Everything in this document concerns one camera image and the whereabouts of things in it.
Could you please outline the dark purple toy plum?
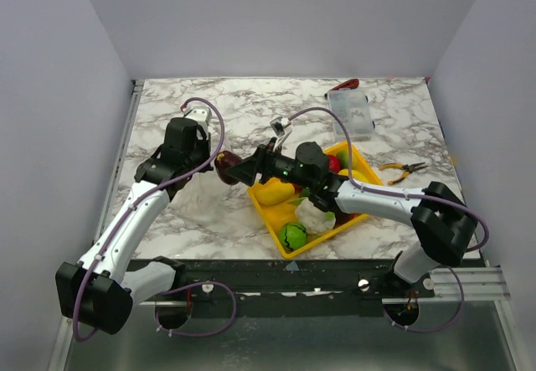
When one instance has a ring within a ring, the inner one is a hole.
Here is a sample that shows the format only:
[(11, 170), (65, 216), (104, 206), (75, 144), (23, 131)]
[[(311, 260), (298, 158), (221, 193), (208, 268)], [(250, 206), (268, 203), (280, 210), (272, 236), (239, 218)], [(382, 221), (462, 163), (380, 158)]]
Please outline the dark purple toy plum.
[(232, 178), (226, 173), (226, 170), (230, 167), (233, 167), (242, 162), (242, 158), (237, 154), (223, 150), (218, 153), (214, 159), (214, 167), (217, 171), (219, 179), (227, 185), (235, 185), (239, 181), (235, 178)]

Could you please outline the red toy apple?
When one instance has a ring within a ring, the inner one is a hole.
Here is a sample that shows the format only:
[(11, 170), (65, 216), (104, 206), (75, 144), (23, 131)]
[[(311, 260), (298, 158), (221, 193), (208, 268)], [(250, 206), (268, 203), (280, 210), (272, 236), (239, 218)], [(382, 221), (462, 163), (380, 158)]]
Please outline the red toy apple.
[(342, 170), (342, 164), (337, 156), (328, 155), (329, 170), (332, 173), (339, 173)]

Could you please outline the green toy watermelon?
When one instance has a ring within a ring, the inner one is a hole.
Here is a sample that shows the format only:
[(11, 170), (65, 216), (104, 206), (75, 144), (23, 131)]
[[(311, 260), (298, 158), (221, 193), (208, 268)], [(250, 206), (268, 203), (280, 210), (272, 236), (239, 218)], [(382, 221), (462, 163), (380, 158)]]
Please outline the green toy watermelon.
[(287, 223), (280, 229), (278, 240), (286, 251), (298, 250), (307, 243), (307, 230), (300, 223)]

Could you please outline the green toy bell pepper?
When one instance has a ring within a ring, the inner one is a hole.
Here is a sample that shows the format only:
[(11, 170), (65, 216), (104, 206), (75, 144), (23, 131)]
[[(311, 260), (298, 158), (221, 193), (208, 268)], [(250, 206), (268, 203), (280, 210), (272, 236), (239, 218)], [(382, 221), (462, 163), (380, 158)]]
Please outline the green toy bell pepper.
[(298, 195), (297, 198), (288, 201), (289, 204), (298, 206), (303, 200), (308, 199), (310, 195), (310, 190), (308, 188), (304, 188)]

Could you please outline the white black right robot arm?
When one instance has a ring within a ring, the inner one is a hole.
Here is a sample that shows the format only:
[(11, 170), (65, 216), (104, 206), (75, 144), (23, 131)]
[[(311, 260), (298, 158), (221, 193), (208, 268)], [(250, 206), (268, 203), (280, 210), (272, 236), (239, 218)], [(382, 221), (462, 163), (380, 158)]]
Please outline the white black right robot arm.
[(224, 172), (248, 186), (270, 178), (297, 184), (323, 212), (371, 214), (412, 227), (417, 242), (397, 256), (385, 277), (387, 291), (397, 297), (413, 291), (436, 267), (460, 265), (477, 227), (477, 216), (445, 184), (399, 189), (354, 181), (332, 172), (327, 154), (315, 142), (300, 144), (294, 157), (260, 145)]

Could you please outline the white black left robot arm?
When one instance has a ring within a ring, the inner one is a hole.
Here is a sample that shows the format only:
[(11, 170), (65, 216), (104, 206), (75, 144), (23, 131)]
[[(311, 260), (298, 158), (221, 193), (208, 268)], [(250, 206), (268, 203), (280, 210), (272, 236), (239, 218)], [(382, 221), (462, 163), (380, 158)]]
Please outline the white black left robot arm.
[(158, 215), (193, 176), (210, 170), (210, 114), (199, 107), (173, 118), (163, 143), (135, 174), (124, 204), (102, 236), (76, 264), (63, 263), (55, 282), (63, 316), (108, 334), (119, 332), (133, 307), (161, 293), (185, 292), (183, 265), (157, 257), (137, 271), (131, 258)]

